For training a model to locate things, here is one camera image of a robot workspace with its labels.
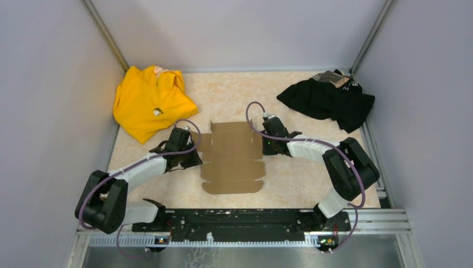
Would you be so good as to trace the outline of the brown cardboard box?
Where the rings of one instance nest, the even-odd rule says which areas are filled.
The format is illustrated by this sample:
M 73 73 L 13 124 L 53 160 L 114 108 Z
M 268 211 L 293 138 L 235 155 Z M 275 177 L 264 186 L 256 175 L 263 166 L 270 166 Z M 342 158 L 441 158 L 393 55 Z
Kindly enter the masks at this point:
M 202 188 L 212 195 L 259 192 L 266 175 L 261 135 L 248 122 L 210 123 L 197 147 Z

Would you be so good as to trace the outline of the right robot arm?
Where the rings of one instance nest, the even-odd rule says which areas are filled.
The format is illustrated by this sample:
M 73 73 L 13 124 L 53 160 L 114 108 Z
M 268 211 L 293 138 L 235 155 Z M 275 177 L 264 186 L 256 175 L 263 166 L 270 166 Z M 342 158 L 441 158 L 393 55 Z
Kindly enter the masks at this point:
M 314 223 L 321 230 L 330 229 L 351 201 L 380 178 L 379 170 L 359 142 L 346 138 L 341 142 L 317 142 L 301 132 L 289 133 L 279 117 L 263 117 L 263 143 L 278 154 L 324 164 L 332 183 L 327 196 L 314 207 Z

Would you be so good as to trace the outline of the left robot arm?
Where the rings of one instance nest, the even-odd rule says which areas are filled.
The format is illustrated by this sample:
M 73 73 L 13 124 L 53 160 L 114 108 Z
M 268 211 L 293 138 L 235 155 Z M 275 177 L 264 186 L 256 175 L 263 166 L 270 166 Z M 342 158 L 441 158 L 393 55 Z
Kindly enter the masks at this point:
M 151 179 L 177 167 L 202 164 L 191 131 L 174 128 L 163 145 L 151 149 L 143 158 L 121 169 L 92 172 L 75 208 L 74 216 L 85 229 L 111 234 L 129 224 L 146 224 L 160 231 L 167 216 L 164 206 L 151 199 L 129 202 L 128 194 Z

